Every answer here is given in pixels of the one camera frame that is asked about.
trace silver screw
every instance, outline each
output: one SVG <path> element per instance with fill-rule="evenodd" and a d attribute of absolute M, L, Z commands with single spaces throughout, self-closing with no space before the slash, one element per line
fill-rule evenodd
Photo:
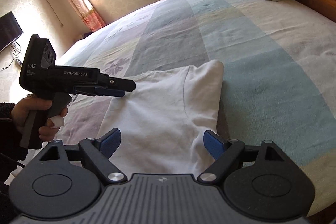
<path fill-rule="evenodd" d="M 112 181 L 119 181 L 119 180 L 124 179 L 124 177 L 125 176 L 119 172 L 114 172 L 108 175 L 109 180 L 112 180 Z"/>
<path fill-rule="evenodd" d="M 203 173 L 199 177 L 204 181 L 214 181 L 217 178 L 216 175 L 212 173 Z"/>

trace television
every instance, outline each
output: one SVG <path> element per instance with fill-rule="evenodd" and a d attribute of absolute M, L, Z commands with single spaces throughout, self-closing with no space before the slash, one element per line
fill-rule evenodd
<path fill-rule="evenodd" d="M 0 17 L 0 52 L 22 34 L 22 29 L 11 11 Z"/>

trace mattress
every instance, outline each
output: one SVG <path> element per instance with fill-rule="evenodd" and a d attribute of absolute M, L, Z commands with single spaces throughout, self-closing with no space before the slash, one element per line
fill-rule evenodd
<path fill-rule="evenodd" d="M 217 133 L 273 140 L 308 175 L 310 215 L 336 201 L 336 24 L 294 0 L 162 0 L 78 41 L 57 65 L 116 77 L 217 59 Z M 109 97 L 76 96 L 57 138 L 95 137 Z"/>

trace hand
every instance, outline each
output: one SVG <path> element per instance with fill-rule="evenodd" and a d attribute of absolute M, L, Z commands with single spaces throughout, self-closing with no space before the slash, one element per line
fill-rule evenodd
<path fill-rule="evenodd" d="M 51 100 L 44 100 L 34 96 L 27 96 L 19 101 L 11 112 L 12 121 L 16 129 L 23 134 L 25 121 L 30 110 L 47 110 L 51 107 Z M 68 114 L 68 108 L 62 109 L 60 116 L 64 117 Z M 44 142 L 50 142 L 54 139 L 59 128 L 50 128 L 51 124 L 39 128 L 40 139 Z"/>

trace white t-shirt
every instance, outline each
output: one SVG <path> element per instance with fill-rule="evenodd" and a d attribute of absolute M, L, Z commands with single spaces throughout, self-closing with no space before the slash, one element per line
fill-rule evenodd
<path fill-rule="evenodd" d="M 97 138 L 112 128 L 121 144 L 110 161 L 124 172 L 198 176 L 213 159 L 203 133 L 216 131 L 223 64 L 149 71 L 136 77 L 136 89 L 113 98 Z"/>

